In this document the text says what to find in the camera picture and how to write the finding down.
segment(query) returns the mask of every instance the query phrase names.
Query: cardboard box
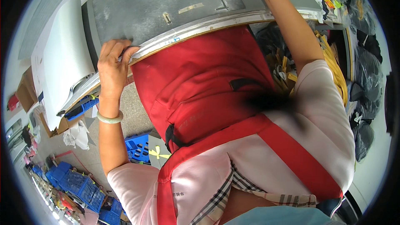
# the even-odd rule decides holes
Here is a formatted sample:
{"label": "cardboard box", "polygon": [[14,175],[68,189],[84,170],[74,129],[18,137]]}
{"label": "cardboard box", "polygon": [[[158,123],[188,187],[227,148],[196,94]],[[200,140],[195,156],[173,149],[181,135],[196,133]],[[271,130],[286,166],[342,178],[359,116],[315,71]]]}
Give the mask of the cardboard box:
{"label": "cardboard box", "polygon": [[46,131],[48,137],[52,138],[52,137],[54,137],[56,135],[61,135],[63,132],[65,132],[70,127],[72,127],[74,124],[76,124],[77,122],[82,120],[83,116],[84,115],[81,115],[80,117],[78,117],[78,118],[76,118],[76,119],[74,119],[72,121],[68,121],[67,118],[62,118],[58,128],[56,128],[56,130],[53,130],[53,131],[51,131],[49,129],[49,127],[47,126],[46,119],[44,118],[43,113],[40,113],[40,120],[43,123],[44,130]]}
{"label": "cardboard box", "polygon": [[25,112],[28,112],[29,109],[38,101],[35,92],[35,85],[33,84],[32,67],[29,67],[22,76],[23,77],[21,78],[21,82],[18,85],[15,95],[23,106]]}

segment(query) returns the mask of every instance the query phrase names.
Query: checkered fabric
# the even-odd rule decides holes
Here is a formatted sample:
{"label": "checkered fabric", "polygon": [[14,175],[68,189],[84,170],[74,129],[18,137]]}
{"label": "checkered fabric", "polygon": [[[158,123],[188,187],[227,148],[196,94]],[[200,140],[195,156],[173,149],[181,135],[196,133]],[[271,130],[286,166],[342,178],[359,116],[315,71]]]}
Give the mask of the checkered fabric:
{"label": "checkered fabric", "polygon": [[265,198],[276,205],[300,208],[316,207],[316,197],[314,195],[281,195],[265,192],[242,176],[235,167],[235,164],[231,161],[231,172],[226,181],[204,208],[196,215],[190,225],[216,224],[224,213],[231,187]]}

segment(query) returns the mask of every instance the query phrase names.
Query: pink shirt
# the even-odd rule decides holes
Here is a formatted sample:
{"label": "pink shirt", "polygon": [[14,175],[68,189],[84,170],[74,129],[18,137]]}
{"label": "pink shirt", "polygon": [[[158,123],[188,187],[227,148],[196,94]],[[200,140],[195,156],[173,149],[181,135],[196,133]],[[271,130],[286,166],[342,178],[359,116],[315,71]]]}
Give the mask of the pink shirt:
{"label": "pink shirt", "polygon": [[[318,93],[302,102],[297,114],[307,127],[305,133],[282,112],[264,114],[301,144],[346,192],[354,174],[354,137],[327,63],[318,60],[304,66],[294,92]],[[218,191],[228,177],[231,160],[244,177],[268,193],[311,194],[254,134],[212,148],[173,171],[172,191],[181,193],[173,197],[178,224],[189,224]],[[158,171],[152,166],[129,163],[108,174],[108,182],[133,224],[157,224]]]}

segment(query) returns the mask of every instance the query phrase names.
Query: blue plastic crate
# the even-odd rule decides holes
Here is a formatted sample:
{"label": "blue plastic crate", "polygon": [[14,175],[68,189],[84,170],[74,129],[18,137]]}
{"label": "blue plastic crate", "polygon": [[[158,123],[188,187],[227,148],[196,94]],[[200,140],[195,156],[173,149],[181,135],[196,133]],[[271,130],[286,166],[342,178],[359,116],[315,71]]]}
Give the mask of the blue plastic crate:
{"label": "blue plastic crate", "polygon": [[103,204],[103,200],[106,197],[106,195],[101,192],[99,189],[96,190],[96,192],[93,194],[90,202],[89,202],[89,208],[93,210],[94,212],[99,212],[101,205]]}
{"label": "blue plastic crate", "polygon": [[59,181],[61,181],[61,180],[64,178],[65,172],[61,171],[61,170],[58,169],[58,168],[55,168],[54,171],[52,172],[51,176],[52,176],[52,178],[53,178],[54,180],[56,180],[56,181],[59,182]]}
{"label": "blue plastic crate", "polygon": [[[82,98],[81,102],[83,102],[88,97],[91,98],[91,96],[86,96],[86,97]],[[95,98],[95,99],[92,99],[92,100],[90,100],[90,101],[88,101],[86,103],[83,103],[78,108],[76,108],[73,111],[68,112],[67,114],[65,114],[65,118],[67,118],[68,121],[74,120],[77,117],[81,116],[83,113],[85,113],[88,109],[92,108],[93,106],[95,106],[98,103],[99,103],[99,99],[98,98]]]}
{"label": "blue plastic crate", "polygon": [[100,210],[99,220],[105,221],[110,225],[119,225],[120,223],[119,216],[105,209]]}
{"label": "blue plastic crate", "polygon": [[74,195],[79,196],[81,188],[84,187],[88,180],[88,176],[83,176],[81,173],[69,170],[64,175],[63,179],[59,181],[59,185],[64,191],[69,191]]}
{"label": "blue plastic crate", "polygon": [[62,172],[67,173],[68,170],[72,169],[72,165],[69,164],[69,163],[66,163],[66,162],[60,162],[60,163],[58,164],[57,168],[58,168],[59,170],[61,170]]}
{"label": "blue plastic crate", "polygon": [[52,171],[48,171],[46,173],[46,177],[47,179],[51,182],[51,184],[53,185],[53,187],[57,188],[58,187],[58,182],[52,177]]}
{"label": "blue plastic crate", "polygon": [[43,175],[43,171],[38,165],[33,166],[32,171],[40,177]]}
{"label": "blue plastic crate", "polygon": [[111,205],[110,211],[118,216],[121,216],[121,212],[123,211],[122,204],[115,198],[113,198],[112,201],[113,201],[113,204]]}
{"label": "blue plastic crate", "polygon": [[136,161],[150,163],[149,158],[149,133],[133,135],[125,138],[128,156]]}
{"label": "blue plastic crate", "polygon": [[106,195],[99,190],[87,175],[70,170],[59,182],[59,185],[64,191],[71,192],[80,198],[91,210],[100,211]]}

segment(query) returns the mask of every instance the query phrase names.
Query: bracelet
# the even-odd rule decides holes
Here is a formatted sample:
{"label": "bracelet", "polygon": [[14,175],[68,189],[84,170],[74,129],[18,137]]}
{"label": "bracelet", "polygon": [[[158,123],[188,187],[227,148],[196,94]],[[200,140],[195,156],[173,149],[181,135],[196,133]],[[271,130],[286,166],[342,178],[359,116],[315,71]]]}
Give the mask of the bracelet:
{"label": "bracelet", "polygon": [[97,111],[97,117],[100,121],[104,122],[104,123],[109,123],[109,124],[113,124],[113,123],[119,123],[124,119],[124,114],[122,111],[120,111],[120,115],[117,118],[106,118],[103,117],[100,114],[100,111]]}

